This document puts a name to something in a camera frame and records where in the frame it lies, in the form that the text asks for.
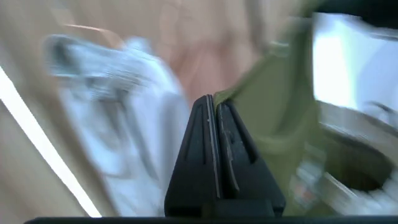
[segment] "crumpled white fabric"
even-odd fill
[[[122,216],[163,216],[188,122],[182,87],[145,39],[120,50],[51,35],[45,55],[85,153]]]

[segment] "white strip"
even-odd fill
[[[6,105],[7,109],[10,111],[19,126],[36,147],[38,152],[49,164],[51,169],[76,197],[86,213],[91,217],[101,217],[100,212],[97,210],[94,203],[88,197],[87,193],[78,183],[71,170],[62,160],[57,150],[51,144],[43,129],[40,127],[33,114],[30,112],[21,96],[18,94],[15,86],[12,84],[11,80],[7,77],[1,67],[0,99]]]

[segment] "white line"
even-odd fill
[[[51,144],[43,129],[40,127],[33,114],[30,112],[23,99],[18,94],[15,86],[12,84],[11,80],[7,77],[1,67],[0,99],[3,101],[4,105],[6,105],[7,109],[10,111],[19,126],[36,147],[38,152],[49,164],[51,169],[76,197],[86,213],[91,217],[101,217],[100,212],[97,210],[94,203],[88,197],[87,193],[78,183],[76,177],[72,174],[68,166],[62,160],[57,150]]]

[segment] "white object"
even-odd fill
[[[113,50],[53,35],[45,50],[70,121],[116,210],[163,216],[190,112],[174,74],[140,38]]]

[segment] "white garment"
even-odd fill
[[[190,112],[169,67],[140,38],[111,50],[53,35],[45,47],[52,73],[66,80],[60,97],[70,121],[116,210],[163,216]]]

